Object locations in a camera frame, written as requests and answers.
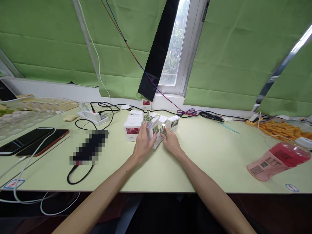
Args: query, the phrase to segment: human forearm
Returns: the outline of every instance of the human forearm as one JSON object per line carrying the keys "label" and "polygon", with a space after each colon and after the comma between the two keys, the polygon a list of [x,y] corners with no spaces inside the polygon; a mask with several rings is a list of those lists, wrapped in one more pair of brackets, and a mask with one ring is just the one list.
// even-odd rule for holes
{"label": "human forearm", "polygon": [[53,232],[89,233],[107,206],[130,177],[139,161],[130,157],[116,172],[98,186]]}
{"label": "human forearm", "polygon": [[182,151],[175,155],[210,213],[228,233],[255,233],[229,196]]}

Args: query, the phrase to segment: label sticker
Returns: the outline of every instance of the label sticker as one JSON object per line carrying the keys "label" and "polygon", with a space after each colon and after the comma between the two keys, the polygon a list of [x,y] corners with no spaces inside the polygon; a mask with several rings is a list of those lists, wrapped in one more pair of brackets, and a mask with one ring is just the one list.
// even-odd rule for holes
{"label": "label sticker", "polygon": [[287,185],[285,186],[291,191],[291,192],[299,192],[299,189],[297,189],[294,185]]}
{"label": "label sticker", "polygon": [[[17,188],[19,186],[21,186],[24,182],[25,182],[25,180],[19,180],[19,182],[17,184]],[[16,183],[17,183],[17,179],[11,180],[5,186],[3,186],[3,188],[5,188],[5,189],[14,189],[15,186],[16,186]]]}

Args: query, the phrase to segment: perfume bottle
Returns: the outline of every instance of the perfume bottle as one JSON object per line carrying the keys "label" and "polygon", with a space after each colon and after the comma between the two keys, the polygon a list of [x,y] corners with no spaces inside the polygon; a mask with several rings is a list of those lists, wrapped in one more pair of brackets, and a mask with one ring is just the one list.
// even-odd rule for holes
{"label": "perfume bottle", "polygon": [[167,137],[167,132],[165,131],[165,126],[166,126],[166,124],[162,124],[162,128],[160,129],[160,133],[164,134]]}
{"label": "perfume bottle", "polygon": [[150,122],[152,121],[153,117],[150,115],[150,110],[147,110],[146,115],[144,115],[144,122]]}

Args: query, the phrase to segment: hand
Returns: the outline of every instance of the hand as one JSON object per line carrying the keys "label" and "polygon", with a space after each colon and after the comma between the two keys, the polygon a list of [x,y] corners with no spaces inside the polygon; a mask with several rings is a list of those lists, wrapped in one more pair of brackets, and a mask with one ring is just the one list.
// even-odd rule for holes
{"label": "hand", "polygon": [[163,139],[163,145],[165,148],[171,152],[175,157],[184,154],[184,151],[181,149],[181,146],[179,144],[179,140],[175,133],[172,133],[170,131],[167,131],[167,128],[165,127],[165,131],[167,133],[167,137],[164,134],[160,134],[160,136]]}
{"label": "hand", "polygon": [[138,163],[141,163],[146,155],[148,155],[156,141],[156,133],[154,133],[153,138],[149,141],[146,132],[147,124],[148,122],[141,126],[139,135],[136,138],[136,145],[134,146],[133,154],[131,155],[131,157]]}

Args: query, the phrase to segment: plastic container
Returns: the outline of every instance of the plastic container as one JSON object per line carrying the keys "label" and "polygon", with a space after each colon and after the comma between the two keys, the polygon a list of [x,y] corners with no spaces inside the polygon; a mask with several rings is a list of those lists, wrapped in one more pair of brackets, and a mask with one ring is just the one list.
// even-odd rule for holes
{"label": "plastic container", "polygon": [[311,158],[312,141],[300,137],[293,142],[280,142],[269,149],[247,170],[256,179],[268,181],[272,176],[303,164]]}

